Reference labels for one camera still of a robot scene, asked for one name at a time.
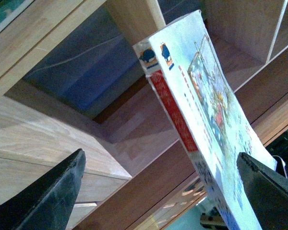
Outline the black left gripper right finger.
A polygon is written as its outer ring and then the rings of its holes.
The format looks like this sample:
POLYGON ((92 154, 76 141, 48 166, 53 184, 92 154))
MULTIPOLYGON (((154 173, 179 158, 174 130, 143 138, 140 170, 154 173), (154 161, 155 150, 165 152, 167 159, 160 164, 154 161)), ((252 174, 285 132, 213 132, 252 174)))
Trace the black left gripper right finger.
POLYGON ((236 164, 261 228, 288 230, 288 179, 244 152, 236 164))

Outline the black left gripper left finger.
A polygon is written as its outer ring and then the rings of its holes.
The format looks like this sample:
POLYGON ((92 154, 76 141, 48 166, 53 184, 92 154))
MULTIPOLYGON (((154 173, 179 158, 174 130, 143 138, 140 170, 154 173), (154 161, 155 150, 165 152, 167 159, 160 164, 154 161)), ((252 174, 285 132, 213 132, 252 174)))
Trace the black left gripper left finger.
POLYGON ((78 149, 0 205, 0 230, 66 229, 85 164, 85 152, 78 149))

